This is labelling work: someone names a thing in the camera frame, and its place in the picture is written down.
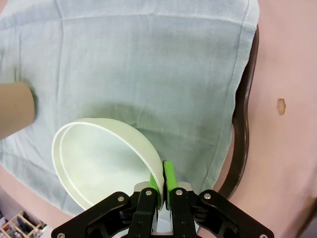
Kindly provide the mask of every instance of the towel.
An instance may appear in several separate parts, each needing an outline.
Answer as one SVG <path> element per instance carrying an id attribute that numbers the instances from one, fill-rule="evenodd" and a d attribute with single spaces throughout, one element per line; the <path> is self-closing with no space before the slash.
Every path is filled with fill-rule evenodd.
<path id="1" fill-rule="evenodd" d="M 10 0 L 0 83 L 26 82 L 36 119 L 0 141 L 0 163 L 76 215 L 53 167 L 53 137 L 80 118 L 112 118 L 173 161 L 178 181 L 212 188 L 258 17 L 256 0 Z"/>

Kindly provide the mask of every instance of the brown cylinder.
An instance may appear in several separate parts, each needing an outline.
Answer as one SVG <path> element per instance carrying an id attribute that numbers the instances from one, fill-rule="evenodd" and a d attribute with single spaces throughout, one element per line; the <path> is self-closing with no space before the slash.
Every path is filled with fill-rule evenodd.
<path id="1" fill-rule="evenodd" d="M 25 83 L 0 84 L 0 140 L 34 120 L 34 100 Z"/>

